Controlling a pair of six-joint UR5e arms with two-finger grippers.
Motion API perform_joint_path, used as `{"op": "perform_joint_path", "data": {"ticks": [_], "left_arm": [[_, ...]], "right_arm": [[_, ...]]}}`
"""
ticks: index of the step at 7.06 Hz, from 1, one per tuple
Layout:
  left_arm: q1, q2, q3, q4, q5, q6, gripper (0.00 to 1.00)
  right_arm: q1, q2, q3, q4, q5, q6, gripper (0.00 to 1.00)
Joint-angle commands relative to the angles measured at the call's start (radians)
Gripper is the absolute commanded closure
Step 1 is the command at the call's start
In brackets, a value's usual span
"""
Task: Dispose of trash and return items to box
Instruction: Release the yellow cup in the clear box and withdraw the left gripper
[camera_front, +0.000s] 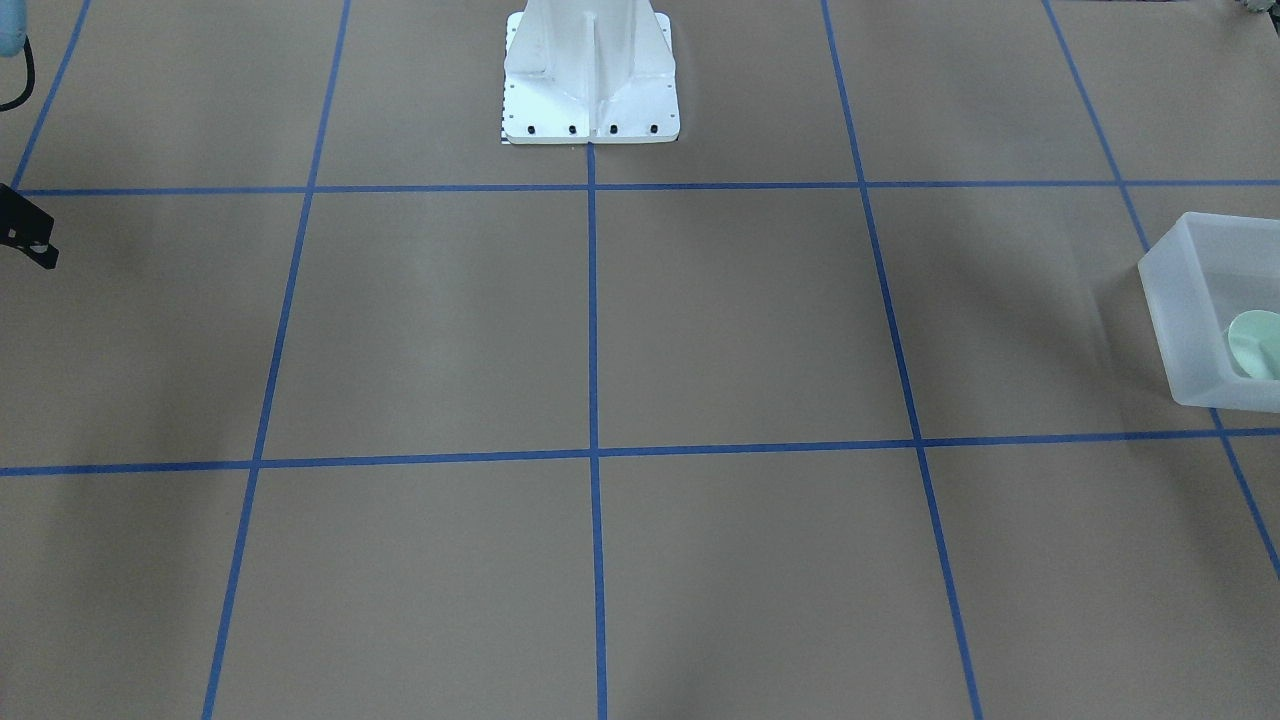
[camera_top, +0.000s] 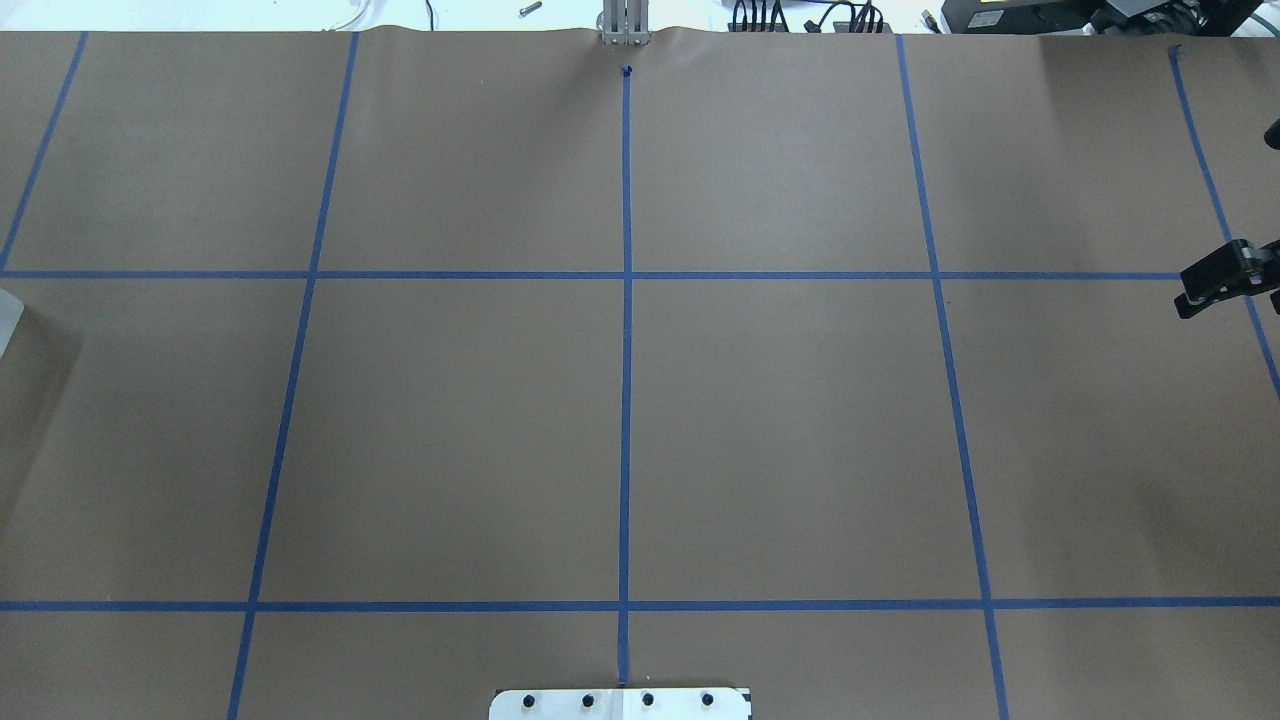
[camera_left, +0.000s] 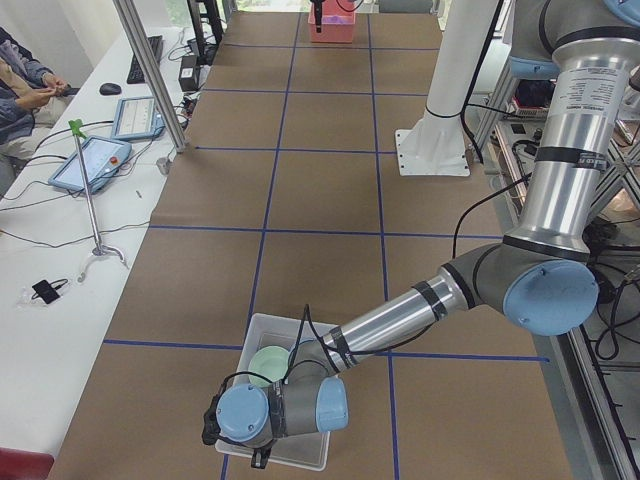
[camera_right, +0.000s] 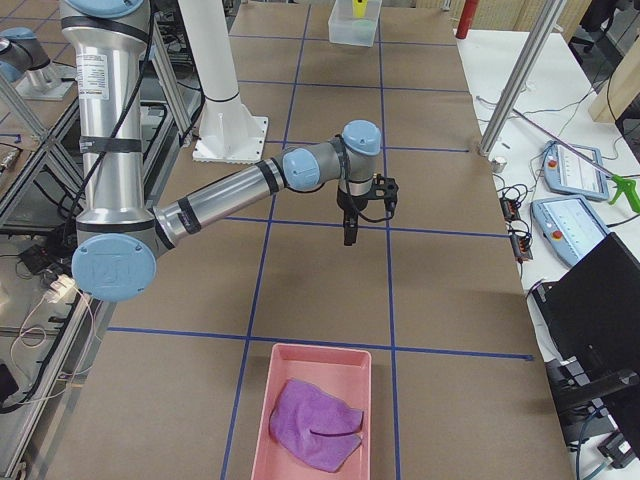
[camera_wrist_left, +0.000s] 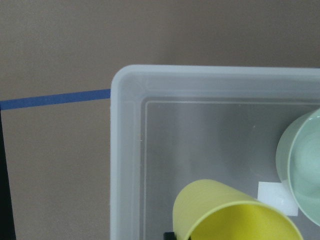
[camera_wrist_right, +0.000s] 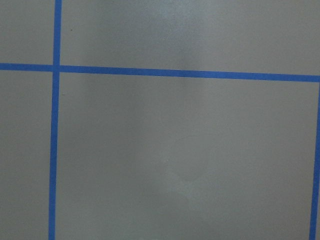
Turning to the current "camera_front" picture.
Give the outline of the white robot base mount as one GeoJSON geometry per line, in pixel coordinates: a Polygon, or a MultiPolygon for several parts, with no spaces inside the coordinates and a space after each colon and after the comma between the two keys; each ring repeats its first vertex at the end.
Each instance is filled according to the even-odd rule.
{"type": "Polygon", "coordinates": [[[529,1],[506,19],[500,137],[669,143],[681,135],[671,18],[649,1],[529,1]]]}

